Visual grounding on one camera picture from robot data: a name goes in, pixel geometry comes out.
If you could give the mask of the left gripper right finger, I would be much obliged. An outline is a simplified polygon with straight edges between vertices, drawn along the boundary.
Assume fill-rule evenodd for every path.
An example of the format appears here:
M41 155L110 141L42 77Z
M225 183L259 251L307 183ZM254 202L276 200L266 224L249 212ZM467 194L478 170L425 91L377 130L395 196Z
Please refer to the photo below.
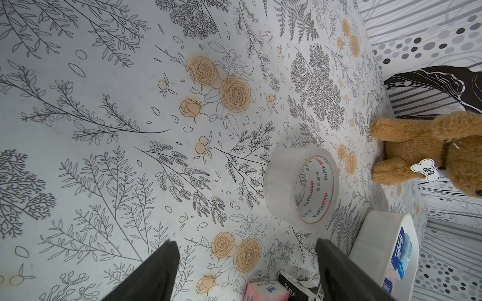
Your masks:
M393 300L330 240L317 239L316 254L324 300Z

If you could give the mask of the blue Tempo tissue pack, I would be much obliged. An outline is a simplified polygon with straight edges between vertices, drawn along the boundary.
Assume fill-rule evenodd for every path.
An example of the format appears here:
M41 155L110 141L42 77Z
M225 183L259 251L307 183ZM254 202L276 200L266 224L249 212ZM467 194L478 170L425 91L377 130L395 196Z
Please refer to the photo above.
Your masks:
M402 255L402 251L403 251L403 247L404 247L404 240L405 240L405 231L404 231L404 228L401 227L400 231L399 231L399 234L397 236L394 251L393 251L391 259L390 259L390 263L391 263L394 270L396 270L397 267L399 266L400 257Z

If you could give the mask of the black tissue pack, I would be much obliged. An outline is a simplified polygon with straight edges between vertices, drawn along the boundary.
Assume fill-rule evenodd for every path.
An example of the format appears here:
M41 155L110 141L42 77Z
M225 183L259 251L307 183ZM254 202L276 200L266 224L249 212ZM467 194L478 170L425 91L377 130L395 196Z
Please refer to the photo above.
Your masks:
M317 301L318 296L288 273L281 272L278 282L289 292L289 301Z

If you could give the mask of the light blue tissue pack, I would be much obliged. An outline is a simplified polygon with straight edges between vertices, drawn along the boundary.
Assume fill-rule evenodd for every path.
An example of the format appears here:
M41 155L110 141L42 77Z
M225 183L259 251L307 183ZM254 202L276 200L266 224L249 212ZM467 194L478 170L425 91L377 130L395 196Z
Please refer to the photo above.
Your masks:
M400 280L404 279L405 273L410 263L410 257L412 255L412 251L413 251L412 242L405 243L404 248L402 250L402 254L400 256L399 264L397 266L397 273Z

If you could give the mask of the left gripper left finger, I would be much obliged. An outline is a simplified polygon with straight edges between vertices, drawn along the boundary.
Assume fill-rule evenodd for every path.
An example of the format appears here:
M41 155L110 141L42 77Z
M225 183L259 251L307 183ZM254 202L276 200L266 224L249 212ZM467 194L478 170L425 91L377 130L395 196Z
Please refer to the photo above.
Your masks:
M167 240L104 300L171 300L180 253L174 241Z

